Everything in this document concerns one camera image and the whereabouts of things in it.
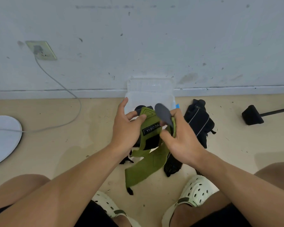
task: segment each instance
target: black weight base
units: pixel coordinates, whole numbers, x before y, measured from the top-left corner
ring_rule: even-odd
[[[248,106],[248,108],[242,112],[242,117],[247,125],[261,124],[264,120],[258,113],[254,105]]]

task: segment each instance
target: beige floor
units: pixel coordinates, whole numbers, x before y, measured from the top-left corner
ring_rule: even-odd
[[[241,113],[254,104],[260,113],[284,108],[283,95],[206,96],[206,109],[215,122],[215,135],[209,134],[208,150],[250,173],[284,161],[284,113],[264,118],[261,125],[246,126]],[[176,102],[185,112],[193,97]],[[15,151],[0,163],[0,184],[17,175],[43,174],[49,178],[84,160],[106,146],[112,135],[117,105],[121,99],[82,99],[79,118],[70,125],[40,133],[23,134]],[[0,100],[0,115],[17,118],[24,130],[58,125],[76,115],[75,99]],[[130,196],[125,189],[124,169],[118,166],[100,190],[135,218],[142,226],[160,226],[164,211],[173,204],[194,169],[183,166],[170,178],[160,170],[134,186]]]

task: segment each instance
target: green dog harness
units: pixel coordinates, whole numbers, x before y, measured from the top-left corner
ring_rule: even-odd
[[[155,173],[162,168],[166,163],[169,149],[160,138],[162,127],[160,126],[160,118],[156,115],[155,111],[148,107],[142,107],[139,115],[147,115],[146,120],[141,125],[140,130],[140,146],[139,150],[133,150],[131,157],[144,157],[137,162],[134,166],[125,169],[125,184],[129,194],[133,195],[130,187],[147,179],[148,176]],[[175,137],[176,124],[172,117],[174,129],[167,126],[166,130]]]

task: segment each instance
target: electrical outlet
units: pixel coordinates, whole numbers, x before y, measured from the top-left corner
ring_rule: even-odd
[[[49,44],[46,41],[26,41],[27,46],[30,48],[32,52],[34,52],[34,46],[39,45],[43,49],[42,52],[39,52],[37,55],[38,60],[45,61],[55,61],[57,57],[53,53],[53,50],[50,48]]]

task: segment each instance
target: white wall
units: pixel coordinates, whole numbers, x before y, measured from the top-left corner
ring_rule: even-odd
[[[0,98],[61,89],[26,40],[46,40],[58,60],[40,64],[85,97],[124,94],[140,75],[225,93],[284,85],[284,0],[0,0]]]

